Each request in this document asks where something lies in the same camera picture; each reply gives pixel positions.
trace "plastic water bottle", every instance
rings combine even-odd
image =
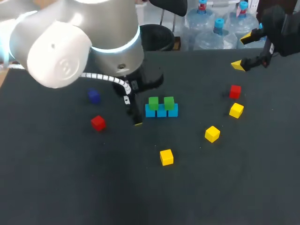
[[[234,33],[238,39],[241,39],[251,30],[258,28],[258,20],[251,14],[247,13],[248,2],[240,2],[240,14],[237,16],[237,12],[229,14],[229,18],[226,24],[226,28],[229,32]]]
[[[238,42],[237,37],[224,30],[223,26],[224,19],[216,19],[213,30],[202,32],[196,37],[194,50],[235,49]]]
[[[249,44],[243,45],[241,41],[238,41],[238,49],[242,48],[263,48],[266,43],[267,37],[262,37],[259,41],[254,41]]]
[[[181,39],[182,50],[193,50],[195,37],[207,29],[212,29],[215,14],[206,6],[207,0],[199,0],[198,8],[192,9],[185,17]]]

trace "white cable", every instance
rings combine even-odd
[[[103,74],[82,73],[80,75],[80,77],[84,77],[84,78],[88,77],[88,78],[92,78],[92,79],[114,82],[119,85],[122,85],[124,87],[127,95],[129,95],[131,92],[131,87],[128,85],[128,83],[126,83],[123,80],[120,80],[119,78],[116,78],[114,76],[108,76],[108,75],[103,75]]]
[[[9,69],[24,69],[24,67],[20,64],[10,64],[8,66],[8,68]],[[131,93],[131,87],[128,85],[128,83],[126,83],[123,80],[120,80],[119,78],[116,78],[114,76],[108,76],[108,75],[103,75],[103,74],[82,73],[80,75],[80,77],[114,82],[114,83],[117,83],[117,84],[123,86],[127,95],[129,95]]]

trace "black chair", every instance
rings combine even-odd
[[[160,24],[141,26],[141,38],[144,51],[171,51],[175,44],[176,15],[185,16],[188,9],[187,0],[150,0],[150,3],[163,10]],[[173,30],[162,26],[165,10],[174,13]]]

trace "chair backrest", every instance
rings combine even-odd
[[[167,10],[179,16],[185,16],[188,10],[187,0],[149,0],[156,7]]]

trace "blue cube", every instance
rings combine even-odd
[[[158,105],[157,117],[167,117],[167,111],[164,104]]]
[[[100,95],[99,95],[98,91],[96,91],[94,89],[89,89],[88,96],[89,96],[91,103],[93,103],[93,104],[100,103]]]
[[[146,117],[155,117],[155,110],[151,110],[149,104],[145,105]]]
[[[174,105],[174,109],[173,110],[169,110],[168,111],[168,116],[169,117],[178,117],[178,104]]]

